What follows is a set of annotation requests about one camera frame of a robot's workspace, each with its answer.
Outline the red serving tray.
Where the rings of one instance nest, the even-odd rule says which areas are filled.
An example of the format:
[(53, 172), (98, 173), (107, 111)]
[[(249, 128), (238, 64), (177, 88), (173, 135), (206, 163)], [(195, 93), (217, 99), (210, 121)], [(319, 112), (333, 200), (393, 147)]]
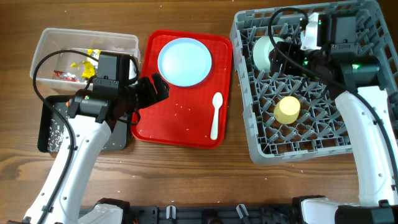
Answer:
[[(170, 41), (181, 37), (196, 39), (210, 51), (212, 67), (208, 76), (193, 87), (171, 85), (166, 100), (141, 109), (138, 115), (132, 117), (135, 125), (131, 127), (131, 133), (142, 141), (205, 149), (215, 148), (224, 139), (233, 62), (233, 46), (226, 37), (157, 30), (148, 38), (141, 76), (150, 77), (157, 73), (159, 71), (157, 59), (161, 49)], [(212, 140), (210, 138), (214, 115), (212, 99), (217, 92), (222, 94), (223, 104), (219, 112), (218, 137)]]

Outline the yellow snack wrapper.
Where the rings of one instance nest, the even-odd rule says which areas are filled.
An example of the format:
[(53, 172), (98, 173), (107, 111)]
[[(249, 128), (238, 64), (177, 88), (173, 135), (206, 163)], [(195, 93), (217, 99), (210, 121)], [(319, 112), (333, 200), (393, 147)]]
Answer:
[(84, 66), (84, 71), (81, 74), (81, 77), (84, 79), (89, 79), (96, 75), (96, 69), (98, 68), (97, 60), (99, 59), (100, 53), (101, 51), (99, 49), (88, 49), (87, 54), (95, 59), (87, 57), (85, 61), (72, 63), (70, 66), (77, 69), (79, 69), (81, 66)]

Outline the green bowl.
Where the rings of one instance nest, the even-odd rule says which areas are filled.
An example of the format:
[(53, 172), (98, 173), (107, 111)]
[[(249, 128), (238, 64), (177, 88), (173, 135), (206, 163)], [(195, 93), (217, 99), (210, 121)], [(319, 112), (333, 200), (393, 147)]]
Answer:
[(265, 35), (258, 39), (253, 47), (252, 56), (254, 64), (258, 70), (270, 72), (271, 61), (269, 58), (270, 53), (274, 50), (270, 37)]

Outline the yellow plastic cup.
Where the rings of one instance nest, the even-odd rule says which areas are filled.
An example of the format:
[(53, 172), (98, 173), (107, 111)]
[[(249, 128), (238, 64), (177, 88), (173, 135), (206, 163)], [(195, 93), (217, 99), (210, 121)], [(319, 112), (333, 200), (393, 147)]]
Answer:
[(294, 123), (300, 113), (300, 102), (294, 96), (283, 97), (274, 108), (274, 117), (281, 124)]

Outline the light blue plate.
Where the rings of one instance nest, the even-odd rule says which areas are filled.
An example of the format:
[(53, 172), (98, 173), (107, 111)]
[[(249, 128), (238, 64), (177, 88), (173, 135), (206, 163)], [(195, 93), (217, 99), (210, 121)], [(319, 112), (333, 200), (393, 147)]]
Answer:
[(199, 40), (181, 37), (171, 40), (160, 50), (157, 67), (170, 84), (190, 87), (202, 82), (210, 73), (212, 57)]

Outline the red snack wrapper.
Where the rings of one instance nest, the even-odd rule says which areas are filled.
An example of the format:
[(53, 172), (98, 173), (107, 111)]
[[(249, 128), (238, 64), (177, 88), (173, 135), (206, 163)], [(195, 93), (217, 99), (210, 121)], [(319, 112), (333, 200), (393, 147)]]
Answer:
[(58, 70), (53, 71), (54, 75), (59, 78), (60, 80), (63, 81), (68, 81), (68, 82), (79, 82), (80, 78), (72, 73), (68, 72), (62, 72)]

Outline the white plastic spoon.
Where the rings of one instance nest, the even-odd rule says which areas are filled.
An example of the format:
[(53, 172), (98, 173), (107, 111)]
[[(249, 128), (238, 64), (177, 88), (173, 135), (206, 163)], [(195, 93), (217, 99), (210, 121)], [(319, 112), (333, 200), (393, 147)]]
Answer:
[(211, 140), (216, 140), (218, 138), (219, 112), (223, 104), (223, 95), (220, 92), (215, 93), (213, 96), (212, 103), (214, 107), (214, 115), (211, 126), (210, 138)]

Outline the white rice pile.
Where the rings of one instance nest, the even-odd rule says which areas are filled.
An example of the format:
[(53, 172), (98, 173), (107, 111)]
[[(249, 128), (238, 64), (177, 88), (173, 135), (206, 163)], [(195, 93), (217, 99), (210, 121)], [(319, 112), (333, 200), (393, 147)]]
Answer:
[[(65, 102), (58, 102), (53, 107), (64, 117), (67, 117), (67, 106)], [(62, 145), (64, 134), (68, 133), (63, 121), (54, 113), (51, 113), (49, 124), (49, 136), (47, 138), (47, 151), (57, 153)]]

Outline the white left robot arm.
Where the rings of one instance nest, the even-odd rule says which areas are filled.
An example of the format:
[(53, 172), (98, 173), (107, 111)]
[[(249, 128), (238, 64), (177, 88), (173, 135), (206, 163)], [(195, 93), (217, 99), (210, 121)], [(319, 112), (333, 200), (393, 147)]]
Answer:
[(94, 164), (116, 121), (169, 96), (169, 85), (158, 73), (119, 82), (95, 78), (92, 90), (78, 90), (69, 101), (68, 116), (56, 115), (66, 133), (49, 176), (26, 211), (23, 223), (131, 223), (127, 201), (103, 198), (93, 211), (79, 216)]

